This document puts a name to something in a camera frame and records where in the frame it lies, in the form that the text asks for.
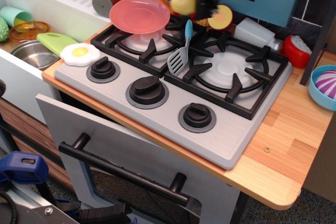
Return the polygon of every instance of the toy apple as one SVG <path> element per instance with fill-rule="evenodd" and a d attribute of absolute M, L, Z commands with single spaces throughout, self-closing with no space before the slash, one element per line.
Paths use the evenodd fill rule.
<path fill-rule="evenodd" d="M 214 30 L 227 30 L 231 27 L 232 22 L 232 10 L 226 5 L 217 5 L 217 13 L 208 18 L 208 23 Z"/>
<path fill-rule="evenodd" d="M 196 0 L 170 0 L 170 7 L 181 15 L 190 15 L 196 12 Z"/>

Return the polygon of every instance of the purple striped ball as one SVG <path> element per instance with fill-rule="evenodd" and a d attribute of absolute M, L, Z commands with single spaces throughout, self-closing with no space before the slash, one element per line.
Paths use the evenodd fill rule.
<path fill-rule="evenodd" d="M 315 86 L 323 94 L 336 100 L 336 69 L 328 70 L 321 74 L 317 78 Z"/>

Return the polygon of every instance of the blue spatula handle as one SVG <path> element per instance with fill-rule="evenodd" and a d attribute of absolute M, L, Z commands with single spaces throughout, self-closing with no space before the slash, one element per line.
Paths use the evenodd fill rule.
<path fill-rule="evenodd" d="M 193 23 L 190 19 L 188 19 L 187 23 L 185 24 L 184 34 L 185 34 L 185 39 L 187 39 L 187 37 L 189 36 L 189 40 L 193 36 Z"/>

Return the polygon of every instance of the black handle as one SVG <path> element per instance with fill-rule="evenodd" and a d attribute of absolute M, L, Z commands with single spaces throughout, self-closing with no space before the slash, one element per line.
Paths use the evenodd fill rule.
<path fill-rule="evenodd" d="M 170 188 L 166 188 L 122 167 L 113 165 L 99 157 L 92 155 L 91 153 L 83 151 L 82 149 L 89 142 L 89 140 L 90 136 L 86 133 L 82 133 L 72 146 L 62 142 L 59 145 L 58 150 L 64 154 L 110 173 L 113 176 L 118 176 L 146 190 L 161 195 L 181 206 L 186 206 L 189 200 L 189 196 L 181 193 L 182 187 L 187 179 L 184 174 L 177 173 Z"/>
<path fill-rule="evenodd" d="M 6 84 L 3 80 L 0 79 L 0 97 L 3 96 L 5 91 L 6 91 Z"/>

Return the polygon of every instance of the stainless steel pot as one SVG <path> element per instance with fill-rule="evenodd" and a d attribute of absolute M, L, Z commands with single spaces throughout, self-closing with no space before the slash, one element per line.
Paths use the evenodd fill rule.
<path fill-rule="evenodd" d="M 38 40 L 20 41 L 19 43 L 23 44 L 15 47 L 11 54 L 41 71 L 60 59 Z"/>

